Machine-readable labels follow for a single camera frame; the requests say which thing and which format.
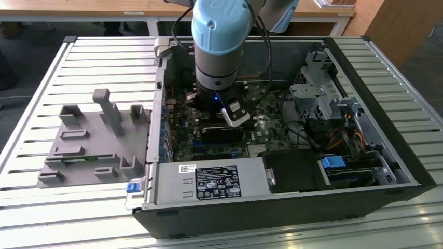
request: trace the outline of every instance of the circuit board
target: circuit board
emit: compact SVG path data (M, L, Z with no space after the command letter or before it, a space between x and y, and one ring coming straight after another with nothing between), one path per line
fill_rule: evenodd
M263 89L264 83L250 83L246 99L259 98ZM167 100L175 162L255 157L256 153L248 151L251 145L260 145L263 151L259 152L292 148L279 115L279 94L271 92L251 112L251 120L240 127L230 128L220 113L203 113L185 105L185 92L187 89L175 89L177 98ZM230 136L235 133L240 137L235 143L205 143L203 133L211 129L234 129L228 131Z

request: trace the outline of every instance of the metal workbench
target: metal workbench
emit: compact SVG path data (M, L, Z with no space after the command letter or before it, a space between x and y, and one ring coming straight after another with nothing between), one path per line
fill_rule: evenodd
M372 42L359 37L335 41L439 184L418 198L340 222L156 240L124 207L125 183L35 188L63 104L97 111L93 89L108 88L120 110L135 103L149 108L153 41L80 37L64 42L0 155L0 248L406 248L443 243L443 121ZM352 95L344 80L343 86Z

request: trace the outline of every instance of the blue latch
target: blue latch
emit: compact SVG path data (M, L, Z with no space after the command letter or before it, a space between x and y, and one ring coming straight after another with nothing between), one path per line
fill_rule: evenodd
M328 156L322 159L323 167L327 168L343 168L346 163L342 156Z
M127 193L137 193L141 192L141 183L128 183L125 186Z

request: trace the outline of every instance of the power supply label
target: power supply label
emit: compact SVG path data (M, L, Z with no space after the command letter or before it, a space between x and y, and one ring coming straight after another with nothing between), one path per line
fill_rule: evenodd
M242 196L236 166L195 169L196 197L213 200Z

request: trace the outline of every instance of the black cable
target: black cable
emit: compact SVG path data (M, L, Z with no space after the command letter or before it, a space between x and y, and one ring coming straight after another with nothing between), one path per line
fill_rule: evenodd
M268 36L267 30L266 30L263 19L262 19L260 15L258 15L255 17L252 6L248 3L248 1L246 1L246 2L248 4L248 9L250 9L250 12L251 12L251 15L252 15L252 20L255 22L255 25L258 27L258 30L260 32L260 35L262 35L262 38L263 38L263 41L266 43L267 50L268 50L268 65L267 65L266 70L259 74L258 77L259 78L263 77L270 72L270 84L271 84L272 83L272 49L271 49L271 40L270 40L270 36Z
M173 22L172 24L172 28L171 28L171 35L172 35L172 38L173 40L177 42L179 46L187 51L187 52L191 52L191 49L183 45L183 43L179 41L177 37L175 36L175 25L177 24L177 22L181 21L183 17L185 17L185 15L192 11L192 8L189 8L183 14L181 16L177 18L177 20Z
M299 145L300 145L300 132L302 132L302 131L304 131L304 129L302 129L302 130L296 133L296 135L298 135L298 143L295 144L296 149L299 149Z
M263 19L262 19L260 15L256 18L258 18L258 21L262 25L262 30L264 32L266 41L267 41L267 48L268 48L268 66L267 66L264 72L260 74L260 77L263 75L266 75L267 72L270 72L270 83L272 83L272 46L271 46L271 39L270 39L268 31L266 30L264 22L263 22Z
M296 132L290 126L288 124L292 123L292 122L302 122L299 120L294 120L294 121L290 121L290 122L284 122L284 118L283 118L283 104L284 104L284 97L286 97L286 94L290 90L284 90L283 93L282 93L282 101L280 101L280 120L282 120L282 123L284 125L284 127L288 129L288 131L295 134L298 136L298 142L299 142L299 139L303 138L306 140L306 142L314 147L316 148L318 150L322 150L322 146L316 144L315 141L312 141L308 137L300 135L300 131L304 130L302 129L299 132Z

